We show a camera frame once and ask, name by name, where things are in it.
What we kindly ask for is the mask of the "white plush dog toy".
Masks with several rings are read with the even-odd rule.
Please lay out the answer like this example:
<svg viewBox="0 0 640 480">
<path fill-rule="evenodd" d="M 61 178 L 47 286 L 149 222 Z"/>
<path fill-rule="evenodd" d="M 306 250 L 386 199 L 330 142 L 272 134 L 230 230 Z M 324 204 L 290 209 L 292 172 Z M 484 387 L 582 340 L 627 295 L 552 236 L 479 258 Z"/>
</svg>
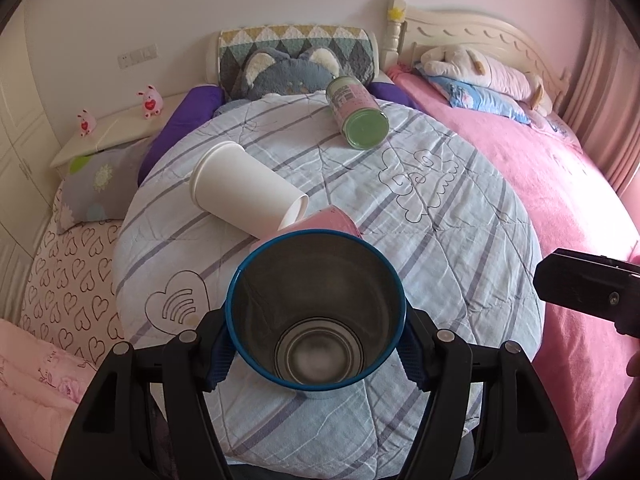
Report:
<svg viewBox="0 0 640 480">
<path fill-rule="evenodd" d="M 463 46 L 442 46 L 427 50 L 420 57 L 427 76 L 442 76 L 488 88 L 525 102 L 542 116 L 553 110 L 541 76 L 522 72 L 479 50 Z"/>
</svg>

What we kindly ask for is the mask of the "triangle pattern quilted pillow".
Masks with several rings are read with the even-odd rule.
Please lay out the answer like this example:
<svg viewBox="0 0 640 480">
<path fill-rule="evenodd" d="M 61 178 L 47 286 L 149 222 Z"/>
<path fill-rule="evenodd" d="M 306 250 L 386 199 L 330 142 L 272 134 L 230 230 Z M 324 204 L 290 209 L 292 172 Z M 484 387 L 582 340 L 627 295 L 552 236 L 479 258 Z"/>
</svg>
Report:
<svg viewBox="0 0 640 480">
<path fill-rule="evenodd" d="M 343 72 L 363 84 L 378 76 L 378 42 L 372 32 L 345 25 L 280 24 L 215 32 L 205 55 L 205 78 L 232 94 L 246 60 L 255 51 L 273 48 L 297 58 L 316 47 L 330 49 Z"/>
</svg>

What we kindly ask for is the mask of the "pink paper cup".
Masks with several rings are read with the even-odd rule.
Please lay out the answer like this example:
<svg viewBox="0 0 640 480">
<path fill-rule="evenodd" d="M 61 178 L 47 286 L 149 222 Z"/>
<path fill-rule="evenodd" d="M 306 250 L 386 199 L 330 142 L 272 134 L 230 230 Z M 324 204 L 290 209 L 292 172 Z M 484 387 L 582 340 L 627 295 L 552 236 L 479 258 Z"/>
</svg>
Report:
<svg viewBox="0 0 640 480">
<path fill-rule="evenodd" d="M 349 215 L 346 214 L 346 212 L 342 211 L 340 208 L 329 206 L 315 212 L 314 214 L 311 214 L 309 217 L 303 220 L 299 220 L 291 224 L 290 226 L 287 226 L 280 231 L 273 232 L 265 238 L 261 238 L 252 246 L 250 246 L 250 252 L 254 252 L 260 246 L 268 243 L 270 240 L 273 240 L 278 236 L 298 231 L 309 230 L 337 231 L 361 238 L 361 233 L 358 230 L 355 222 L 352 221 L 352 218 L 350 218 Z"/>
</svg>

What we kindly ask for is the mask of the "white wall socket panel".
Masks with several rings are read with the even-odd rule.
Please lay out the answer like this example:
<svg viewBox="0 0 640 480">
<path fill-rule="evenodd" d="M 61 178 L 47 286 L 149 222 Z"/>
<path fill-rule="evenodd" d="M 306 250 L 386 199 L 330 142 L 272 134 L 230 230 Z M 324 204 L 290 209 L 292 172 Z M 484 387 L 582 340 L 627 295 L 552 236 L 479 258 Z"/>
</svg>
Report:
<svg viewBox="0 0 640 480">
<path fill-rule="evenodd" d="M 157 55 L 157 45 L 150 44 L 149 46 L 120 54 L 117 57 L 117 63 L 121 70 L 126 70 L 131 66 L 154 60 Z"/>
</svg>

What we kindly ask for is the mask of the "cream wooden headboard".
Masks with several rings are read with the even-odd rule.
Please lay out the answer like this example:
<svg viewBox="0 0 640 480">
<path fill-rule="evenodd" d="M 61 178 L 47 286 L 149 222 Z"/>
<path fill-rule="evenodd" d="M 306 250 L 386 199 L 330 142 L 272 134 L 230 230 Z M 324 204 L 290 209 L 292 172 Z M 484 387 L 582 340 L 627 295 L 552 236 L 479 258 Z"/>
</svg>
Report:
<svg viewBox="0 0 640 480">
<path fill-rule="evenodd" d="M 541 76 L 559 110 L 570 88 L 570 71 L 557 72 L 541 46 L 527 32 L 477 12 L 432 11 L 388 0 L 386 31 L 378 42 L 378 67 L 411 66 L 428 49 L 461 44 L 491 55 L 506 65 Z"/>
</svg>

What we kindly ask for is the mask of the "blue cartoon pillow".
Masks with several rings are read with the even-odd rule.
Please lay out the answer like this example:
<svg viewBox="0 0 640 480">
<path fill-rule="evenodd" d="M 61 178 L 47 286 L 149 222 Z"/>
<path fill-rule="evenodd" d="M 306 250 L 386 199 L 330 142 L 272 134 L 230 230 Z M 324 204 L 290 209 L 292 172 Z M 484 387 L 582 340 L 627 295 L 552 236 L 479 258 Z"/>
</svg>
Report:
<svg viewBox="0 0 640 480">
<path fill-rule="evenodd" d="M 510 118 L 522 125 L 530 124 L 525 110 L 510 96 L 448 77 L 427 75 L 421 63 L 416 64 L 414 70 L 437 90 L 451 107 Z"/>
</svg>

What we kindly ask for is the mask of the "grey cat plush cushion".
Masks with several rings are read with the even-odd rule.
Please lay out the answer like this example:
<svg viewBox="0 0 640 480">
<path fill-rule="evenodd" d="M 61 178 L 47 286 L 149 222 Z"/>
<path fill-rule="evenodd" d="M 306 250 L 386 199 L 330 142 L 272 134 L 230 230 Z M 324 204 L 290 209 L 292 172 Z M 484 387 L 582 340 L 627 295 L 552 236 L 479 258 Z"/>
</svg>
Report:
<svg viewBox="0 0 640 480">
<path fill-rule="evenodd" d="M 343 74 L 337 56 L 325 47 L 311 47 L 297 56 L 263 48 L 245 61 L 232 86 L 231 97 L 256 101 L 267 94 L 311 94 L 326 90 L 331 81 Z"/>
</svg>

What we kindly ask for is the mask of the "pink curtain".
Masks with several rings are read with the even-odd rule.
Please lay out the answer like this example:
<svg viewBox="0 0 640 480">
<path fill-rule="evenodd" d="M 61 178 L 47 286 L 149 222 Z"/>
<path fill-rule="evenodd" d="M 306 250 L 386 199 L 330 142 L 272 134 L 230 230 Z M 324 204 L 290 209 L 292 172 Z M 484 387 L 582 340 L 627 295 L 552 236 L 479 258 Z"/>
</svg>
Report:
<svg viewBox="0 0 640 480">
<path fill-rule="evenodd" d="M 564 120 L 623 194 L 639 170 L 639 46 L 611 0 L 594 0 L 585 63 Z"/>
</svg>

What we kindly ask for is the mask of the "grey flower pattern pillow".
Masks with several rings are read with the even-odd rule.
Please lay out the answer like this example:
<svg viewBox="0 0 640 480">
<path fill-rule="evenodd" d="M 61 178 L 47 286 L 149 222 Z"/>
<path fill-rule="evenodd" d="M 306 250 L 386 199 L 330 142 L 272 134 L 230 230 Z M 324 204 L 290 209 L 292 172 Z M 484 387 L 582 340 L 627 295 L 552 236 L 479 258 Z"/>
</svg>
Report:
<svg viewBox="0 0 640 480">
<path fill-rule="evenodd" d="M 62 182 L 58 234 L 79 223 L 125 218 L 149 146 L 146 138 L 73 159 Z"/>
</svg>

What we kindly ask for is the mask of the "purple blanket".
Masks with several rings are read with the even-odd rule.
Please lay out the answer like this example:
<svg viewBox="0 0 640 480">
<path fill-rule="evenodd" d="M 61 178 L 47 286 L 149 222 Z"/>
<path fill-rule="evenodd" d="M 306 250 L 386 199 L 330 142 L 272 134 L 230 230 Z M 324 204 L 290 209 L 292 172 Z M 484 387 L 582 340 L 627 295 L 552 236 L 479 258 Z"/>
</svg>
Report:
<svg viewBox="0 0 640 480">
<path fill-rule="evenodd" d="M 397 87 L 389 79 L 373 81 L 367 85 L 367 90 L 377 99 L 405 105 L 414 110 L 420 110 L 420 112 L 424 111 L 424 108 L 413 101 L 405 90 Z M 246 99 L 226 102 L 224 92 L 218 86 L 191 89 L 176 108 L 174 114 L 169 117 L 165 127 L 160 130 L 160 134 L 151 143 L 151 147 L 139 168 L 138 185 L 142 185 L 156 163 L 187 134 L 200 128 L 212 118 L 246 103 L 248 103 Z"/>
</svg>

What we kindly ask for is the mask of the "green pink can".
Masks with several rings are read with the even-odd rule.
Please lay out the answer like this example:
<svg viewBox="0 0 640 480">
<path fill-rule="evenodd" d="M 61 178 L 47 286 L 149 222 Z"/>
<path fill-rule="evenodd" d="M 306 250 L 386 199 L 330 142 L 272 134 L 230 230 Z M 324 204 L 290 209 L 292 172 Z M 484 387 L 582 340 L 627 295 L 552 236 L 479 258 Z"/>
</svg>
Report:
<svg viewBox="0 0 640 480">
<path fill-rule="evenodd" d="M 370 150 L 390 132 L 390 122 L 367 88 L 351 76 L 341 76 L 326 87 L 326 98 L 346 142 L 356 150 Z"/>
</svg>

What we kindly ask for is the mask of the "cream wardrobe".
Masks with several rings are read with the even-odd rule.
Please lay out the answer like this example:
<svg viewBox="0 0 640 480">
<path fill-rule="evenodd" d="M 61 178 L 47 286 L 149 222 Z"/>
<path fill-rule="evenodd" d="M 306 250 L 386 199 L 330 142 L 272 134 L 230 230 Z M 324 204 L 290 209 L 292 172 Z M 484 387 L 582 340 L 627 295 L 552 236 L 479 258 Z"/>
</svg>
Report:
<svg viewBox="0 0 640 480">
<path fill-rule="evenodd" d="M 29 270 L 60 184 L 50 162 L 61 145 L 32 74 L 25 7 L 1 33 L 1 316 L 20 317 Z"/>
</svg>

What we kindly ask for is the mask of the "pink folded quilt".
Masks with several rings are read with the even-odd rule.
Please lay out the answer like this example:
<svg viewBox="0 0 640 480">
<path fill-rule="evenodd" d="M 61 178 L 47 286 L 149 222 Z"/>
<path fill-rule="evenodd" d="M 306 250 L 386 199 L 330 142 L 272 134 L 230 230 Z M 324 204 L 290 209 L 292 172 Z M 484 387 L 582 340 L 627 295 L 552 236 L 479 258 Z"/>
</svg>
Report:
<svg viewBox="0 0 640 480">
<path fill-rule="evenodd" d="M 49 479 L 96 368 L 6 320 L 0 346 L 1 420 L 29 463 Z"/>
</svg>

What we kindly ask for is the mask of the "white paper cup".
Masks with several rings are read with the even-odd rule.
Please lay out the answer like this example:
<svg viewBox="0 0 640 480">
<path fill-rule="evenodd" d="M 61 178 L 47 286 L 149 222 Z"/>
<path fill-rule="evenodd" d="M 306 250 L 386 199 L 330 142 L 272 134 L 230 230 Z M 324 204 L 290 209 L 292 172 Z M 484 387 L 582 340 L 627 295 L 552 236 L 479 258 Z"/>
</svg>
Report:
<svg viewBox="0 0 640 480">
<path fill-rule="evenodd" d="M 198 208 L 256 238 L 292 226 L 309 202 L 305 193 L 232 141 L 214 145 L 200 158 L 190 193 Z"/>
</svg>

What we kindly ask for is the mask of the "heart pattern bed sheet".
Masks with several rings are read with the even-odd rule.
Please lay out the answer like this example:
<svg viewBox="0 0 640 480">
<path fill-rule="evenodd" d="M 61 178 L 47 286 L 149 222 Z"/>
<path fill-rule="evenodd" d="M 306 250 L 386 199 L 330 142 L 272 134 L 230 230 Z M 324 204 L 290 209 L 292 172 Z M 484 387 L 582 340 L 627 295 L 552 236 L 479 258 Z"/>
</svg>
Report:
<svg viewBox="0 0 640 480">
<path fill-rule="evenodd" d="M 124 339 L 112 274 L 120 223 L 81 223 L 60 234 L 61 195 L 29 272 L 18 326 L 99 366 Z"/>
</svg>

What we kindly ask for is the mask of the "blue black metal cup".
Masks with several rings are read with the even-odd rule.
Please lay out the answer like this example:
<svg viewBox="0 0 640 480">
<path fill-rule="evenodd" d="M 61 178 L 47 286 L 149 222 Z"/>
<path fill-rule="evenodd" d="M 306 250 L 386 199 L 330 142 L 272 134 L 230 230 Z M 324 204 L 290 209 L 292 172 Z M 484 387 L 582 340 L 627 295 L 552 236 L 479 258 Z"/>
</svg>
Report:
<svg viewBox="0 0 640 480">
<path fill-rule="evenodd" d="M 238 266 L 224 300 L 236 352 L 284 388 L 345 388 L 394 352 L 408 314 L 387 258 L 355 235 L 311 229 L 283 234 Z"/>
</svg>

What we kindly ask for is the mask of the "small pink pig figurine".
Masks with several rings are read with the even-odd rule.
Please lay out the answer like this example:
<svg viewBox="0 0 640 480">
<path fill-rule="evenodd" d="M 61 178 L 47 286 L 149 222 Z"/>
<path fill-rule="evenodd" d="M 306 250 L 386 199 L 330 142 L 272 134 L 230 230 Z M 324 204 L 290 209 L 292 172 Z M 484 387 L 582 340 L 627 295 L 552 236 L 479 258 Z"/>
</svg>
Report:
<svg viewBox="0 0 640 480">
<path fill-rule="evenodd" d="M 96 128 L 96 118 L 88 110 L 83 108 L 78 114 L 78 126 L 79 134 L 81 136 L 88 136 L 93 133 Z"/>
</svg>

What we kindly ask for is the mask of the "larger pink pig figurine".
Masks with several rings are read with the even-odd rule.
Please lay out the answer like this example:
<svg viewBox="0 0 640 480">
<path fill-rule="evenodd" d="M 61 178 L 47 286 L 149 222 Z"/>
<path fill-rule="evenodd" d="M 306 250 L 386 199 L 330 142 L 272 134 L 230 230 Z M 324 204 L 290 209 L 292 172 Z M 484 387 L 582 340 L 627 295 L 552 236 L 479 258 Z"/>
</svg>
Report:
<svg viewBox="0 0 640 480">
<path fill-rule="evenodd" d="M 138 96 L 142 97 L 142 110 L 145 119 L 158 116 L 164 107 L 164 99 L 152 84 L 148 84 L 146 88 L 138 92 Z"/>
</svg>

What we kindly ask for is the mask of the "white bedside table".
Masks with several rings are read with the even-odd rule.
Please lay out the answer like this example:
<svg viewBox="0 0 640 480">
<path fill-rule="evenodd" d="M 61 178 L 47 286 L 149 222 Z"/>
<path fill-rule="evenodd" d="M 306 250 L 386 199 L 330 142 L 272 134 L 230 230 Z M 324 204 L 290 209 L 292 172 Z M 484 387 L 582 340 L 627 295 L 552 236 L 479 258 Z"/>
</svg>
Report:
<svg viewBox="0 0 640 480">
<path fill-rule="evenodd" d="M 96 128 L 88 136 L 74 134 L 52 159 L 50 167 L 63 168 L 78 156 L 90 155 L 120 144 L 157 136 L 185 96 L 185 93 L 168 96 L 164 99 L 163 111 L 149 119 L 143 117 L 140 106 L 100 118 L 96 122 Z"/>
</svg>

